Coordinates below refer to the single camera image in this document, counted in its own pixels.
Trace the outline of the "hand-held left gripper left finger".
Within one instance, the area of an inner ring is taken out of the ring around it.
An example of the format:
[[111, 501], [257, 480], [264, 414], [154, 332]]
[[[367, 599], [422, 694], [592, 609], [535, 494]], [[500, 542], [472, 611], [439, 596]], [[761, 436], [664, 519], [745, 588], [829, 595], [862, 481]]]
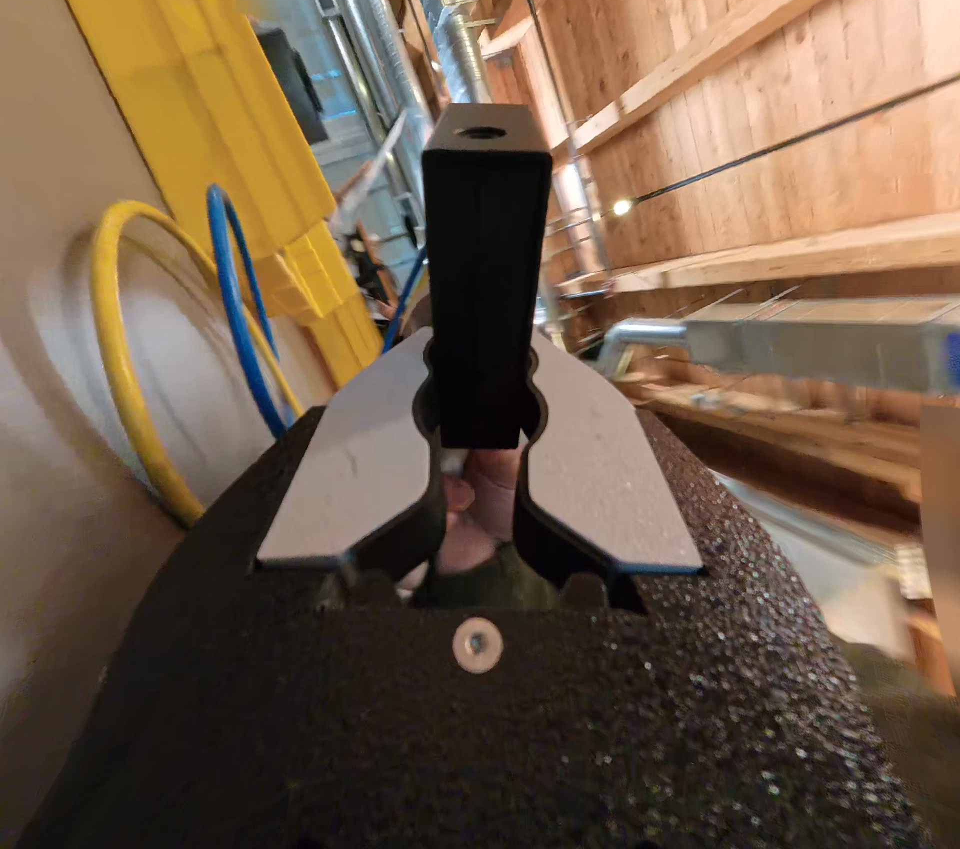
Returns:
[[424, 327], [330, 399], [257, 552], [265, 570], [404, 579], [447, 531]]

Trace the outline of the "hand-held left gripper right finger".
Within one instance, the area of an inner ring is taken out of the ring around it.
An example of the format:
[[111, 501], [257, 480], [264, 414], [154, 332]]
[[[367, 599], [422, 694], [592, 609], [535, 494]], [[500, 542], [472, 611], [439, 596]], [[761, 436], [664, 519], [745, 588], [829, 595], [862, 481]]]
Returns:
[[513, 543], [555, 587], [594, 575], [697, 576], [704, 564], [629, 399], [538, 332], [529, 388], [538, 410], [515, 491]]

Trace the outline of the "black network switch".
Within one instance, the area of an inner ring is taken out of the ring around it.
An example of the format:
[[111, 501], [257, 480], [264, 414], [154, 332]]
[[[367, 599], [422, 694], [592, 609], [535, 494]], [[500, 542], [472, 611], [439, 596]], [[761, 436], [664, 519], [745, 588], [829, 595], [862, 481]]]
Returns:
[[520, 442], [553, 159], [521, 105], [451, 103], [421, 157], [439, 439]]

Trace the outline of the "person's right hand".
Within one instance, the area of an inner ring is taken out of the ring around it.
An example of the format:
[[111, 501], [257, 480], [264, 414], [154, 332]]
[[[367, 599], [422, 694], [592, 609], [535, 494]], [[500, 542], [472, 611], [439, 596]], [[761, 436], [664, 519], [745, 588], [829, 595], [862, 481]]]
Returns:
[[489, 562], [513, 539], [520, 447], [472, 449], [460, 474], [444, 476], [446, 531], [435, 569], [462, 576]]

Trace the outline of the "black flat panel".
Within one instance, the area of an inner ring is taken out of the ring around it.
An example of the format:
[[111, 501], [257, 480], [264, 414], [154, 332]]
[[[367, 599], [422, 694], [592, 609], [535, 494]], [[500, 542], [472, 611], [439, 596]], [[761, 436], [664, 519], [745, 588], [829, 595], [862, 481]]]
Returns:
[[254, 35], [308, 145], [327, 142], [323, 106], [299, 51], [280, 27], [256, 24]]

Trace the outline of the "yellow plastic bin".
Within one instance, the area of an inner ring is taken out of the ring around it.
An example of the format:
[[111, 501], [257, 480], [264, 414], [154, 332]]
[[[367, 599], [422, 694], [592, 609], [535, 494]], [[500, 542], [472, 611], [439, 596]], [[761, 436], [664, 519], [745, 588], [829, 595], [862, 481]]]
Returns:
[[229, 196], [270, 316], [314, 339], [341, 388], [379, 334], [327, 221], [336, 203], [236, 0], [66, 0], [176, 223], [211, 250]]

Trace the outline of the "silver elbow duct with box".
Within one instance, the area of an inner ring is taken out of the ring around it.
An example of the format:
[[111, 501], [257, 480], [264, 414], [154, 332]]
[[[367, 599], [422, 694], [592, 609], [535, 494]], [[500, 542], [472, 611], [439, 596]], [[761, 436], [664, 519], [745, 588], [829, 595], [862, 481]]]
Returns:
[[718, 302], [684, 319], [630, 318], [607, 330], [596, 369], [615, 378], [635, 346], [680, 348], [722, 373], [954, 396], [959, 298]]

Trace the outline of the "spotlight on black rail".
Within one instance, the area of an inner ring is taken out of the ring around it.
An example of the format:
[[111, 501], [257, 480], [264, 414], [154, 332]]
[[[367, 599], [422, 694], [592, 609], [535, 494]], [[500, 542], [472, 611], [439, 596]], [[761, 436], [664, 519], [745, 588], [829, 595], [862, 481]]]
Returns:
[[959, 83], [959, 71], [950, 75], [943, 76], [933, 82], [920, 87], [914, 87], [897, 95], [875, 102], [870, 106], [861, 108], [858, 111], [848, 113], [844, 116], [829, 120], [821, 125], [805, 130], [796, 135], [791, 135], [780, 141], [756, 148], [749, 153], [738, 158], [726, 160], [718, 165], [700, 172], [688, 175], [682, 179], [656, 187], [641, 195], [633, 195], [629, 198], [617, 200], [611, 208], [605, 211], [606, 216], [622, 218], [633, 208], [641, 206], [666, 195], [672, 195], [690, 186], [705, 182], [718, 175], [741, 169], [750, 163], [765, 159], [780, 152], [784, 152], [793, 147], [804, 145], [808, 142], [821, 138], [822, 136], [832, 134], [842, 128], [855, 125], [866, 121], [874, 116], [889, 113], [913, 101], [925, 98], [942, 90], [948, 89]]

